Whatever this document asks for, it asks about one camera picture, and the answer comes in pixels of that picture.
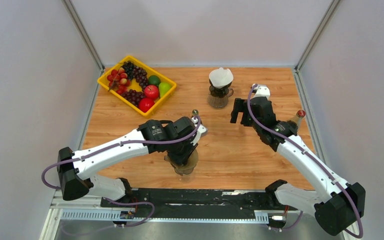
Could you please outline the grey clear plastic dripper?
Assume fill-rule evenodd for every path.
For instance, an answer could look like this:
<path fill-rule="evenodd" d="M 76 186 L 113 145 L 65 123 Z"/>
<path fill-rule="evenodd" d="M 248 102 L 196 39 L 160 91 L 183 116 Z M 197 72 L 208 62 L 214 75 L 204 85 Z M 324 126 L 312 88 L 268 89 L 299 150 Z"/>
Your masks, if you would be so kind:
<path fill-rule="evenodd" d="M 183 165 L 175 163 L 173 160 L 170 159 L 168 155 L 164 156 L 164 160 L 170 163 L 170 165 L 173 167 L 174 171 L 178 175 L 190 175 L 194 171 L 194 168 L 197 166 L 197 163 L 199 161 L 199 154 L 198 151 L 195 149 L 188 157 L 187 163 Z"/>

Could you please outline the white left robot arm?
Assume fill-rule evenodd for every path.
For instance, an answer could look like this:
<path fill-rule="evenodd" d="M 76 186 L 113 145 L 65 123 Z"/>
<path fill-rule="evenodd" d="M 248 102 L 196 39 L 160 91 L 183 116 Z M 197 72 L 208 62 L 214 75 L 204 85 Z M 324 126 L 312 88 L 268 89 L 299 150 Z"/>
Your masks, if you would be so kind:
<path fill-rule="evenodd" d="M 133 193 L 125 178 L 108 178 L 97 173 L 119 162 L 167 153 L 174 167 L 193 167 L 193 154 L 200 138 L 208 133 L 199 117 L 183 116 L 176 121 L 148 120 L 126 135 L 85 150 L 64 147 L 58 152 L 57 173 L 65 201 L 86 195 L 103 197 L 127 207 Z"/>

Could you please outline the brown paper coffee filter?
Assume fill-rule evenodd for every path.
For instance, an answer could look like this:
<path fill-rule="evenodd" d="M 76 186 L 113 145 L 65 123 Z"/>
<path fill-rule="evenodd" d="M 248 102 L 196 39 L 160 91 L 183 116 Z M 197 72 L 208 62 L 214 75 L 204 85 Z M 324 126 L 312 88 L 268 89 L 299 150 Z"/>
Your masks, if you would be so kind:
<path fill-rule="evenodd" d="M 187 163 L 184 165 L 185 170 L 192 170 L 196 167 L 199 161 L 199 154 L 197 149 L 194 149 L 193 152 L 188 157 Z"/>

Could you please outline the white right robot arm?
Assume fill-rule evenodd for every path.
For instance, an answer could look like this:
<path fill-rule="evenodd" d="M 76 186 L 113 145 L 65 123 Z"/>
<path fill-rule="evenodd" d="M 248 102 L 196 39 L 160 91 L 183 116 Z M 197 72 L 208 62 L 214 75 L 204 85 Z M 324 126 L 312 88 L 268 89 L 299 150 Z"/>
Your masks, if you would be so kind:
<path fill-rule="evenodd" d="M 290 206 L 314 217 L 328 234 L 342 231 L 352 235 L 349 226 L 357 223 L 355 238 L 362 238 L 366 191 L 358 182 L 350 184 L 328 168 L 304 143 L 298 134 L 306 112 L 302 109 L 287 121 L 280 121 L 272 103 L 265 96 L 251 99 L 236 98 L 231 112 L 231 123 L 242 113 L 241 125 L 252 127 L 260 140 L 270 146 L 307 179 L 313 191 L 297 188 L 285 180 L 277 180 L 266 187 L 266 204 L 272 209 Z"/>

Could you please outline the dark olive coffee dripper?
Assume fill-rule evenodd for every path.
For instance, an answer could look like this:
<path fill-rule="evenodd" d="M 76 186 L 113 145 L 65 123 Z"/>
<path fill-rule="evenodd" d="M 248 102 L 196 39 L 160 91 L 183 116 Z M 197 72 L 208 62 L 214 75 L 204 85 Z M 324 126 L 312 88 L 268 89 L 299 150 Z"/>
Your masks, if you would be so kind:
<path fill-rule="evenodd" d="M 213 85 L 209 87 L 209 95 L 215 98 L 231 97 L 234 94 L 234 90 L 230 87 L 231 84 L 225 85 L 221 88 L 217 88 Z"/>

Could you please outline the white paper coffee filter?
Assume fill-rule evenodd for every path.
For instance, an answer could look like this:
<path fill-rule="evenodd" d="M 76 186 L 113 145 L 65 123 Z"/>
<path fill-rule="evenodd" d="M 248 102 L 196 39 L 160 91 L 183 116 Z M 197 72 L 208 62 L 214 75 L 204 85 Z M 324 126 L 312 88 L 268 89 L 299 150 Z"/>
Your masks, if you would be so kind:
<path fill-rule="evenodd" d="M 229 68 L 220 67 L 218 69 L 212 70 L 209 73 L 209 82 L 215 88 L 221 89 L 232 83 L 234 80 L 233 73 Z"/>

